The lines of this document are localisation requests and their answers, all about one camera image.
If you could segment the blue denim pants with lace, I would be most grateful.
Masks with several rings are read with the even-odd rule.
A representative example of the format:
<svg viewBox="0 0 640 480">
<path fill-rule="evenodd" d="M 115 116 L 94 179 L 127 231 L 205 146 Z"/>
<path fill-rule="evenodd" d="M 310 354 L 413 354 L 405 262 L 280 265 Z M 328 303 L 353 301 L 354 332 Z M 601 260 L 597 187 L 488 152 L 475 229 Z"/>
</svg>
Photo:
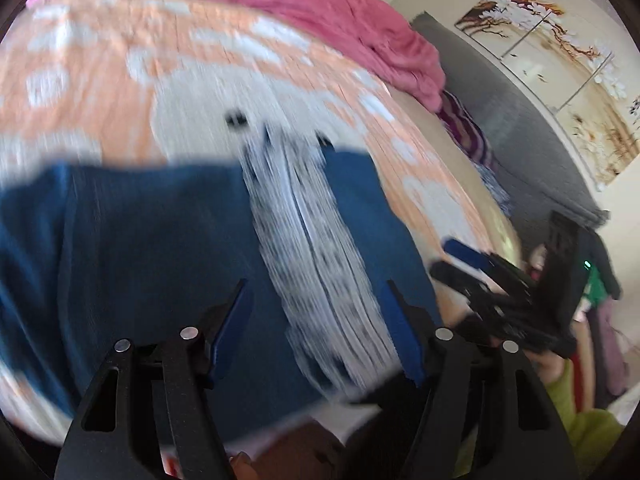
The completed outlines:
<svg viewBox="0 0 640 480">
<path fill-rule="evenodd" d="M 387 282 L 438 312 L 365 154 L 265 128 L 230 164 L 55 165 L 1 193 L 2 414 L 61 444 L 116 341 L 176 336 L 239 282 L 253 310 L 208 396 L 225 441 L 395 374 Z"/>
</svg>

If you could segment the beige bed sheet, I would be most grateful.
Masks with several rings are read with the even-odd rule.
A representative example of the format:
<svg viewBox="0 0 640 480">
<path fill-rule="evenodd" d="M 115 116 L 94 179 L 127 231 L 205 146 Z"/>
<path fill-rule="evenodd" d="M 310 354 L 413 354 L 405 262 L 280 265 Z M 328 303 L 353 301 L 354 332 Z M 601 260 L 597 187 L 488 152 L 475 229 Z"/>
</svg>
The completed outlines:
<svg viewBox="0 0 640 480">
<path fill-rule="evenodd" d="M 518 233 L 500 210 L 472 162 L 450 138 L 436 115 L 406 92 L 392 87 L 390 95 L 418 127 L 424 139 L 435 149 L 439 158 L 469 196 L 482 219 L 494 252 L 510 263 L 520 266 L 522 252 Z"/>
</svg>

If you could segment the grey padded headboard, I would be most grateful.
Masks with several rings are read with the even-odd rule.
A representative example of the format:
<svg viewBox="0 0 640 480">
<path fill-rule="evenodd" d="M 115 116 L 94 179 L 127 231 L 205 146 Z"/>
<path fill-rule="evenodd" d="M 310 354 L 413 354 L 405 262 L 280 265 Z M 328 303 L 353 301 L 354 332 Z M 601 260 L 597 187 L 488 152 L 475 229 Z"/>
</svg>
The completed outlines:
<svg viewBox="0 0 640 480">
<path fill-rule="evenodd" d="M 570 152 L 523 91 L 430 14 L 417 15 L 411 26 L 438 50 L 446 89 L 484 133 L 523 249 L 547 239 L 553 211 L 595 230 L 604 226 L 610 213 L 597 205 Z"/>
</svg>

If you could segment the orange plush bear blanket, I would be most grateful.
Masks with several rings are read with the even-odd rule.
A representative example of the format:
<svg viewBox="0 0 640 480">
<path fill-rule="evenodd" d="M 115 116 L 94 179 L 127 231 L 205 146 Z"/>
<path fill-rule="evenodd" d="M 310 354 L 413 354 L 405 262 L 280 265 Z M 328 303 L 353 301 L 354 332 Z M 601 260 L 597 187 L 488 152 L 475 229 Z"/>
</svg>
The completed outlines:
<svg viewBox="0 0 640 480">
<path fill-rule="evenodd" d="M 482 219 L 384 82 L 321 41 L 210 0 L 50 0 L 1 45 L 1 193 L 55 165 L 237 162 L 265 128 L 370 157 L 426 272 Z M 464 299 L 433 285 L 439 321 Z"/>
</svg>

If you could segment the floral wall painting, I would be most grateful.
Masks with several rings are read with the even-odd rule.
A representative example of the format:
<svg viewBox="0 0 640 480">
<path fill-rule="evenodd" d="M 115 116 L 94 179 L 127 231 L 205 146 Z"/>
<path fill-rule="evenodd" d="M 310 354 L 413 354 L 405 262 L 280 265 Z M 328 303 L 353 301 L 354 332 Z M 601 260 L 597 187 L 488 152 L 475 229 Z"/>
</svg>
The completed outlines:
<svg viewBox="0 0 640 480">
<path fill-rule="evenodd" d="M 639 60 L 612 32 L 552 0 L 478 0 L 457 29 L 546 107 L 598 188 L 639 155 Z"/>
</svg>

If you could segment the striped purple pillow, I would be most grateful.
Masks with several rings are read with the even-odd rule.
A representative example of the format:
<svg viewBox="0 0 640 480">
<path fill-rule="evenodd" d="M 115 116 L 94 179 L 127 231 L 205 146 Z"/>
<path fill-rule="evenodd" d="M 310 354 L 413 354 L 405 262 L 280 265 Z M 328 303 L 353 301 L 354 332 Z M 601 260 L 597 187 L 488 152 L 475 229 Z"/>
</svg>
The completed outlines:
<svg viewBox="0 0 640 480">
<path fill-rule="evenodd" d="M 448 90 L 442 92 L 442 107 L 437 117 L 468 159 L 489 170 L 495 169 L 494 151 L 484 132 L 462 102 Z"/>
</svg>

